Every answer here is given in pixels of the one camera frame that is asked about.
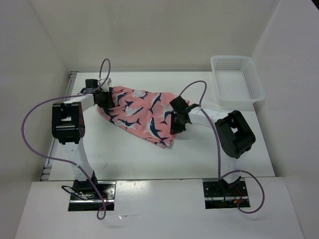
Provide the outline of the pink shark print shorts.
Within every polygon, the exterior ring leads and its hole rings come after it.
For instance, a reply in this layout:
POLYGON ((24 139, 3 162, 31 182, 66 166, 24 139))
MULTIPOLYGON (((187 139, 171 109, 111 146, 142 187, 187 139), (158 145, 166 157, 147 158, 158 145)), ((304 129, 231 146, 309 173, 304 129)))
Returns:
POLYGON ((170 133, 170 112, 173 111, 170 102, 177 95, 122 86, 112 87, 110 90, 115 107, 97 107, 104 119, 161 148, 173 144, 176 135, 170 133))

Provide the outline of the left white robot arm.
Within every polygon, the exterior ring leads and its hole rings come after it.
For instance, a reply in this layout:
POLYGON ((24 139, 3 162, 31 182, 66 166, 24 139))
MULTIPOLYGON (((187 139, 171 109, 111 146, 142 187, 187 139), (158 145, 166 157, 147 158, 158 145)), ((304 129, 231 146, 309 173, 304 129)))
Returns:
POLYGON ((84 149, 83 113, 95 105, 107 108, 115 106, 110 90, 111 82, 110 78, 87 79, 85 87, 76 96, 52 105, 52 135, 66 150, 67 161, 72 165, 73 190, 88 199, 96 198, 100 187, 84 149))

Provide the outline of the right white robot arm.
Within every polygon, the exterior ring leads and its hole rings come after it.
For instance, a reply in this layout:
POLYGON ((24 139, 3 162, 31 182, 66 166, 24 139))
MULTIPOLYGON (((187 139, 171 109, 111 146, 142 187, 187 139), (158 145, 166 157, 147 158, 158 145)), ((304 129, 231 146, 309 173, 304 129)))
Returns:
POLYGON ((221 113, 206 110, 199 104, 188 105, 178 96, 170 102, 172 107, 170 133, 178 134, 186 130, 187 123, 211 127, 216 137, 218 158, 218 188, 224 196, 231 195, 239 184, 240 178, 223 179, 221 177, 220 153, 223 150, 231 158, 238 159, 249 151, 256 141, 256 137, 240 111, 221 113))

